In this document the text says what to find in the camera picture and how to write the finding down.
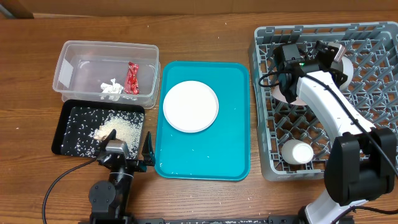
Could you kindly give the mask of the teal serving tray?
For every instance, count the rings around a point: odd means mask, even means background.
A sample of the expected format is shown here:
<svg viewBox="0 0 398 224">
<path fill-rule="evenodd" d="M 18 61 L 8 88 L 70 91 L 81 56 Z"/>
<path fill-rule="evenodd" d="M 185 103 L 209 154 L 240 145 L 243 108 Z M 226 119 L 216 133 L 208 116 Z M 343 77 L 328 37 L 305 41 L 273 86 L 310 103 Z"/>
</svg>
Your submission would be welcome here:
<svg viewBox="0 0 398 224">
<path fill-rule="evenodd" d="M 216 94 L 219 112 L 209 128 L 183 133 L 167 122 L 163 104 L 176 84 L 195 80 Z M 250 170 L 250 84 L 249 72 L 240 63 L 168 63 L 162 74 L 157 134 L 156 172 L 164 178 L 243 180 Z"/>
</svg>

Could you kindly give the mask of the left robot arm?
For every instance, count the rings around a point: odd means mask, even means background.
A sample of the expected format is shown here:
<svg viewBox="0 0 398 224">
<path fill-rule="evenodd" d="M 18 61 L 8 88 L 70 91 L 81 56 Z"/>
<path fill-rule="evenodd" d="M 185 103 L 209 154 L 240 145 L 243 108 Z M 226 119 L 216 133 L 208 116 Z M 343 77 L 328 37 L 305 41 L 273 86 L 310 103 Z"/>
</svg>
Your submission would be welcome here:
<svg viewBox="0 0 398 224">
<path fill-rule="evenodd" d="M 128 152 L 127 143 L 116 138 L 115 129 L 97 147 L 96 161 L 110 173 L 108 180 L 95 183 L 89 191 L 90 223 L 139 223 L 126 208 L 134 174 L 155 166 L 151 133 L 146 135 L 142 160 L 128 159 Z"/>
</svg>

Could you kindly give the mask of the grey dish rack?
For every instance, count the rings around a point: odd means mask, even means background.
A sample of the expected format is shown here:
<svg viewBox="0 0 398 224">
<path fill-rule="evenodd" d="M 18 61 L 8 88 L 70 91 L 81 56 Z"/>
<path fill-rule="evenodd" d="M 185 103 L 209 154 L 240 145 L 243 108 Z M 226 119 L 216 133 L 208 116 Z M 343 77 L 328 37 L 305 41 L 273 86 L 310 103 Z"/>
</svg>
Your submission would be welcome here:
<svg viewBox="0 0 398 224">
<path fill-rule="evenodd" d="M 331 143 L 313 111 L 302 101 L 288 104 L 274 93 L 273 50 L 296 43 L 315 56 L 317 41 L 346 47 L 353 79 L 342 91 L 347 100 L 378 128 L 397 131 L 397 24 L 368 22 L 263 26 L 254 31 L 248 50 L 257 108 L 257 138 L 261 172 L 269 181 L 321 179 Z M 313 159 L 304 165 L 283 160 L 282 146 L 297 139 L 313 147 Z"/>
</svg>

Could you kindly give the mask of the red snack wrapper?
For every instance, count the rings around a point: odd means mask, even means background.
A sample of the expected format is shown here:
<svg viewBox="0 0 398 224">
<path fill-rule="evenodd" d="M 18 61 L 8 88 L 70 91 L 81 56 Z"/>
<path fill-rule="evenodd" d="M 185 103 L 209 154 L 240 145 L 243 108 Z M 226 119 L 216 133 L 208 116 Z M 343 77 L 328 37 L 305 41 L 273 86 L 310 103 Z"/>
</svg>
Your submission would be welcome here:
<svg viewBox="0 0 398 224">
<path fill-rule="evenodd" d="M 139 94 L 139 84 L 137 81 L 137 73 L 139 70 L 138 64 L 129 62 L 127 75 L 124 83 L 124 92 L 126 94 L 138 95 Z"/>
</svg>

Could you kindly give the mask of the black tray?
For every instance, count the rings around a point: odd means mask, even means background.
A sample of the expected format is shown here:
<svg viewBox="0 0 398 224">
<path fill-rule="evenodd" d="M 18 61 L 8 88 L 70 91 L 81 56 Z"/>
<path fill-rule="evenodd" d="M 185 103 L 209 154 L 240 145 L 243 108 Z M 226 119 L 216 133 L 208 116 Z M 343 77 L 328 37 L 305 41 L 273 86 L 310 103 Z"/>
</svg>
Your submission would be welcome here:
<svg viewBox="0 0 398 224">
<path fill-rule="evenodd" d="M 95 157 L 96 148 L 112 131 L 128 147 L 128 159 L 139 151 L 145 110 L 142 106 L 68 100 L 63 104 L 51 150 L 54 154 Z"/>
</svg>

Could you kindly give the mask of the pink shallow bowl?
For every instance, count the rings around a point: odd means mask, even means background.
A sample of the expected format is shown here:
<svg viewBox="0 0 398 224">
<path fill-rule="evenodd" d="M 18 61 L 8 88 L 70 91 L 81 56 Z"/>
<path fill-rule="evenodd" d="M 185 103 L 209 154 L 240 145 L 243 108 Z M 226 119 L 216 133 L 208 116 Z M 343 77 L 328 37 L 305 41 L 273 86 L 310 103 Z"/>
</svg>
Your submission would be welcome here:
<svg viewBox="0 0 398 224">
<path fill-rule="evenodd" d="M 273 91 L 272 91 L 272 96 L 284 103 L 287 103 L 285 96 L 280 92 L 279 86 L 275 86 Z M 299 97 L 296 97 L 296 100 L 290 103 L 291 105 L 297 105 L 297 106 L 306 106 L 307 104 L 301 100 Z"/>
</svg>

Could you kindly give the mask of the white cup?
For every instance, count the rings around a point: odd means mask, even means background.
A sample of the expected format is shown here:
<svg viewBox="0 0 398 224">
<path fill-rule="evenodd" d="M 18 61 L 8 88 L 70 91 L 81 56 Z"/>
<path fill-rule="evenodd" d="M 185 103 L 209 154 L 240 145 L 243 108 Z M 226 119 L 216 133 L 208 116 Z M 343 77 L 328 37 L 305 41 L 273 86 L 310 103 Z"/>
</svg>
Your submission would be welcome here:
<svg viewBox="0 0 398 224">
<path fill-rule="evenodd" d="M 283 160 L 292 165 L 306 164 L 314 156 L 313 148 L 309 144 L 296 139 L 286 141 L 281 153 Z"/>
</svg>

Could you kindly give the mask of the white napkin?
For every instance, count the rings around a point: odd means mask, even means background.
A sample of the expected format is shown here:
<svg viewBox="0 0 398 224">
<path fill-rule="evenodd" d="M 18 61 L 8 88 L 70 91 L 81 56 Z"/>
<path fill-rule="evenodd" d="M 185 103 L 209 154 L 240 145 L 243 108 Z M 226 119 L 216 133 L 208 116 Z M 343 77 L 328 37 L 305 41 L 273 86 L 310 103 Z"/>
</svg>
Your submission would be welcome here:
<svg viewBox="0 0 398 224">
<path fill-rule="evenodd" d="M 102 89 L 102 93 L 110 93 L 109 100 L 111 101 L 118 101 L 120 96 L 119 94 L 122 93 L 124 87 L 116 82 L 115 78 L 110 79 L 111 84 L 102 83 L 100 88 Z"/>
</svg>

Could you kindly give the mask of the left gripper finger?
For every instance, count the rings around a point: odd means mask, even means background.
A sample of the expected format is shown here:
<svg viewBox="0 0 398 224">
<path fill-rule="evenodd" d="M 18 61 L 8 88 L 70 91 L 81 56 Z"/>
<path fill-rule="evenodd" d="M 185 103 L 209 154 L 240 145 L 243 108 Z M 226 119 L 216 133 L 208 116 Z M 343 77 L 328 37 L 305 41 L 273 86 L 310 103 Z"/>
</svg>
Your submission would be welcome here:
<svg viewBox="0 0 398 224">
<path fill-rule="evenodd" d="M 98 154 L 109 154 L 115 151 L 114 142 L 116 140 L 116 130 L 113 129 L 98 145 Z"/>
<path fill-rule="evenodd" d="M 143 156 L 145 165 L 155 165 L 155 154 L 152 146 L 152 135 L 149 131 L 147 132 L 141 154 Z"/>
</svg>

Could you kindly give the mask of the grey metal bowl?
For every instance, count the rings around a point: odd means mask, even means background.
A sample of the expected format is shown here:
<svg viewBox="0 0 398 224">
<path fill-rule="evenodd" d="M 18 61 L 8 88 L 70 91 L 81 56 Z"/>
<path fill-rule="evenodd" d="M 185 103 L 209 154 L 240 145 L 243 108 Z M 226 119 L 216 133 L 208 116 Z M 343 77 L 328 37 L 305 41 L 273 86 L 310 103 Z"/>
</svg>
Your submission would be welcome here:
<svg viewBox="0 0 398 224">
<path fill-rule="evenodd" d="M 331 67 L 343 72 L 347 76 L 347 80 L 339 86 L 340 91 L 347 89 L 353 79 L 354 73 L 354 68 L 351 60 L 343 56 L 340 62 L 333 62 Z"/>
</svg>

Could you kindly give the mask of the rice food waste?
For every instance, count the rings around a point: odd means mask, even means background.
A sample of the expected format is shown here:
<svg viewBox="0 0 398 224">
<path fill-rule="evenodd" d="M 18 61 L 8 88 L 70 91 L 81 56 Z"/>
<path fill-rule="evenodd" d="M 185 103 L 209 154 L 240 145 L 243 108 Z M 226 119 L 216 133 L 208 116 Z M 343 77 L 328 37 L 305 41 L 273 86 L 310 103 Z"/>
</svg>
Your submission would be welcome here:
<svg viewBox="0 0 398 224">
<path fill-rule="evenodd" d="M 144 114 L 139 112 L 73 107 L 63 134 L 60 153 L 94 157 L 96 148 L 113 129 L 116 139 L 127 143 L 128 159 L 139 150 Z"/>
</svg>

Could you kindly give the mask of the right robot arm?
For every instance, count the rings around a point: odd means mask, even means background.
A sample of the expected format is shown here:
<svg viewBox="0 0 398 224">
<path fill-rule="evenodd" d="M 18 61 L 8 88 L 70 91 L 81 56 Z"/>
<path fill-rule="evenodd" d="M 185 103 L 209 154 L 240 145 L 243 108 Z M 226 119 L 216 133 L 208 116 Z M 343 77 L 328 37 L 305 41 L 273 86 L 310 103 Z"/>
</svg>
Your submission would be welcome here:
<svg viewBox="0 0 398 224">
<path fill-rule="evenodd" d="M 397 138 L 377 128 L 342 94 L 353 65 L 343 45 L 316 42 L 314 56 L 298 44 L 272 52 L 278 87 L 287 103 L 302 100 L 323 125 L 332 150 L 324 171 L 325 190 L 303 207 L 302 223 L 338 223 L 353 210 L 370 210 L 366 202 L 393 191 L 397 178 Z"/>
</svg>

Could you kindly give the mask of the white dinner plate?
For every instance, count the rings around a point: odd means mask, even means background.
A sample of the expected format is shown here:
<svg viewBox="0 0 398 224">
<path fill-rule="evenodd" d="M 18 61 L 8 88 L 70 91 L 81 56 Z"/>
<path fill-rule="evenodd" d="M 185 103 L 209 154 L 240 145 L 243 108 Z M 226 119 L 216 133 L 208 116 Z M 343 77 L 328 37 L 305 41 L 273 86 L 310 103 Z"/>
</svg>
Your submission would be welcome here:
<svg viewBox="0 0 398 224">
<path fill-rule="evenodd" d="M 198 133 L 209 128 L 219 112 L 216 93 L 198 81 L 184 81 L 173 86 L 163 102 L 166 121 L 183 133 Z"/>
</svg>

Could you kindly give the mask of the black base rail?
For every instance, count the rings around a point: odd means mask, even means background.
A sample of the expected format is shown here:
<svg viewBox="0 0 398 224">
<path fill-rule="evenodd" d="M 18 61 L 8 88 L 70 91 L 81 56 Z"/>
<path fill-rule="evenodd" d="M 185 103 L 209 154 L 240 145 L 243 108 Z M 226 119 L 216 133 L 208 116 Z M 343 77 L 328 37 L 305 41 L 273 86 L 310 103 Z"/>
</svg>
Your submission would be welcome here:
<svg viewBox="0 0 398 224">
<path fill-rule="evenodd" d="M 187 219 L 164 220 L 163 218 L 137 219 L 138 224 L 293 224 L 304 223 L 297 215 L 271 215 L 267 218 L 246 219 Z"/>
</svg>

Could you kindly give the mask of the clear plastic bin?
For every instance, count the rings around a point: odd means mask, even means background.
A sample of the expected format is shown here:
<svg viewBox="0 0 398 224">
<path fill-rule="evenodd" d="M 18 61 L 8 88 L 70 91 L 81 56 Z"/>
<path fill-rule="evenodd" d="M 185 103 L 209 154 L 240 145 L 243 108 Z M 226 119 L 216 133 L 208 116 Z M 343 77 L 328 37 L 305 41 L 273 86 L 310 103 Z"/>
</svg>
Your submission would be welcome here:
<svg viewBox="0 0 398 224">
<path fill-rule="evenodd" d="M 110 93 L 102 93 L 100 85 L 111 84 L 110 79 L 115 78 L 124 87 L 129 62 L 139 66 L 139 94 L 123 90 L 118 101 L 111 101 Z M 159 83 L 159 48 L 155 45 L 69 40 L 60 52 L 52 88 L 62 94 L 63 101 L 103 101 L 150 109 L 156 104 Z"/>
</svg>

